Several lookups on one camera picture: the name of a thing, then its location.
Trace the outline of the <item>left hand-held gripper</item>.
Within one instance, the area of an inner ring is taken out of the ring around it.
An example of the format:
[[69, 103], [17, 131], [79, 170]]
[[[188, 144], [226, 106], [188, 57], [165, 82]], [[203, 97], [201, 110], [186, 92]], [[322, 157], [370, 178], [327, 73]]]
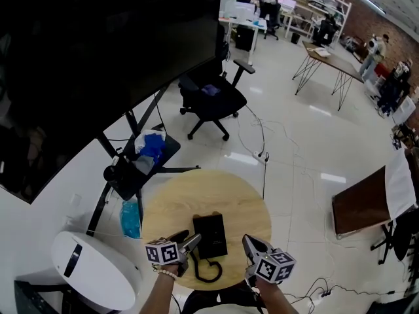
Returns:
[[168, 240], [157, 239], [146, 243], [147, 260], [156, 266], [178, 265], [177, 276], [182, 277], [189, 266], [187, 255], [202, 239], [200, 234], [188, 238], [189, 234], [189, 230], [183, 230], [171, 235]]

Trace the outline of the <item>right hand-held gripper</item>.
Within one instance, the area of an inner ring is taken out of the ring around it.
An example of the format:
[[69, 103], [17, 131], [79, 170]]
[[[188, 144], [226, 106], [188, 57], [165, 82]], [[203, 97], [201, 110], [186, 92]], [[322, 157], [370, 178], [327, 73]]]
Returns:
[[256, 279], [279, 285], [288, 279], [296, 260], [287, 252], [275, 251], [267, 241], [245, 234], [242, 245], [251, 265], [246, 268], [245, 279], [249, 286], [256, 286]]

